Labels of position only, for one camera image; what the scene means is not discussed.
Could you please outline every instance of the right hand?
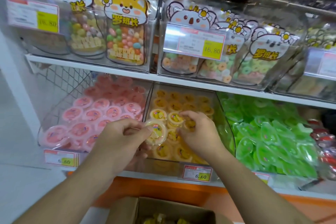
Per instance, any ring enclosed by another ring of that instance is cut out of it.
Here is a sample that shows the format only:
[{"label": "right hand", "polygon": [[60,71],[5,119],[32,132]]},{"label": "right hand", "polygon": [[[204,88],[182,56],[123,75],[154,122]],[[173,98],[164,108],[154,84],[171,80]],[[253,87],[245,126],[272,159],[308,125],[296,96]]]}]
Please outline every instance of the right hand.
[{"label": "right hand", "polygon": [[177,132],[199,157],[209,162],[218,150],[228,152],[221,142],[214,122],[208,116],[202,112],[193,111],[183,111],[179,115],[189,117],[196,123],[193,132],[186,128],[178,128]]}]

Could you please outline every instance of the cardboard box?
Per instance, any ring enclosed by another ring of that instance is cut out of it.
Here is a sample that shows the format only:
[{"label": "cardboard box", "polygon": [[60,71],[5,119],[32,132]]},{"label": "cardboard box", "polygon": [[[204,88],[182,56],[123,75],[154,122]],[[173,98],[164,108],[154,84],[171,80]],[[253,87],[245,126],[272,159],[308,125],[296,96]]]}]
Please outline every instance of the cardboard box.
[{"label": "cardboard box", "polygon": [[192,224],[232,224],[225,216],[193,205],[148,197],[124,197],[114,202],[106,224],[142,224],[155,213],[167,216],[167,221],[183,218]]}]

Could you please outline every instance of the hand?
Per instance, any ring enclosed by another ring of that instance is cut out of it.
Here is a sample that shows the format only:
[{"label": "hand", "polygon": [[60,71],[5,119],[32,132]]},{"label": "hand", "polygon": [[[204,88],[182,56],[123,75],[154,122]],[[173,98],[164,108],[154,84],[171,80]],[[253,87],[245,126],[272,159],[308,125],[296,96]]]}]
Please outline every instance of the hand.
[{"label": "hand", "polygon": [[202,112],[193,111],[183,111],[179,115],[189,117],[196,123],[195,131],[193,132],[188,131],[186,128],[178,128],[177,132],[199,157],[209,162],[218,150],[228,152],[221,142],[215,124],[208,116]]},{"label": "hand", "polygon": [[144,141],[152,130],[133,119],[108,123],[77,172],[85,173],[86,179],[94,179],[95,186],[107,189],[128,164],[147,158],[147,154],[141,150],[150,149]]}]

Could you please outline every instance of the white shelf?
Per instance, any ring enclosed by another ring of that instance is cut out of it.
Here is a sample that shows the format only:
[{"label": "white shelf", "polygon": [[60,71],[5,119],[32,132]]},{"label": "white shelf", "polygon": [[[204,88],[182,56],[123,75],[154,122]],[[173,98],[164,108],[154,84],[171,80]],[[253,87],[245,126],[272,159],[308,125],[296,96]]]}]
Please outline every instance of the white shelf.
[{"label": "white shelf", "polygon": [[304,99],[304,98],[298,98],[298,97],[284,96],[280,94],[272,94],[272,93],[267,93],[263,91],[243,89],[239,87],[211,84],[207,82],[188,80],[184,78],[168,77],[168,76],[162,76],[158,74],[141,73],[141,72],[118,69],[118,68],[113,68],[113,67],[108,67],[108,66],[100,66],[100,65],[95,65],[95,64],[86,64],[86,63],[80,63],[80,62],[69,61],[69,60],[61,60],[61,59],[53,59],[53,58],[42,57],[42,56],[35,56],[31,54],[27,54],[26,58],[28,61],[33,61],[33,62],[80,68],[80,69],[86,69],[86,70],[90,70],[94,72],[129,76],[133,78],[139,78],[139,79],[144,79],[144,80],[149,80],[149,81],[154,81],[154,82],[164,82],[164,83],[182,85],[182,86],[199,88],[199,89],[215,90],[215,91],[221,91],[221,92],[227,92],[227,93],[233,93],[233,94],[239,94],[239,95],[246,95],[246,96],[266,98],[266,99],[271,99],[271,100],[278,100],[278,101],[283,101],[283,102],[296,103],[296,104],[301,104],[301,105],[309,105],[309,106],[323,107],[323,108],[328,108],[328,109],[336,109],[336,104],[323,102],[319,100],[310,100],[310,99]]}]

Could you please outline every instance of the price tag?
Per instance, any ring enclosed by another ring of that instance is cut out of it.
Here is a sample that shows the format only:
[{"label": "price tag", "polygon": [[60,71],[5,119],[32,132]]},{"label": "price tag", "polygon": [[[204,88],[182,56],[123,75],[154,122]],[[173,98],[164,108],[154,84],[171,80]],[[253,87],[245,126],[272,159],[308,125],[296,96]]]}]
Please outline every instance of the price tag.
[{"label": "price tag", "polygon": [[264,183],[268,184],[268,180],[270,179],[270,176],[267,174],[261,174],[261,173],[256,173],[253,172],[255,175],[259,177],[260,180],[262,180]]},{"label": "price tag", "polygon": [[44,150],[45,162],[54,165],[78,167],[79,154],[58,150]]},{"label": "price tag", "polygon": [[317,73],[336,79],[336,53],[324,52]]},{"label": "price tag", "polygon": [[177,46],[179,53],[208,59],[221,59],[225,35],[189,28],[181,30],[186,37],[179,39]]},{"label": "price tag", "polygon": [[184,166],[182,178],[191,181],[210,182],[211,167]]},{"label": "price tag", "polygon": [[7,14],[9,25],[53,33],[60,31],[60,10],[57,5],[30,0],[7,0]]}]

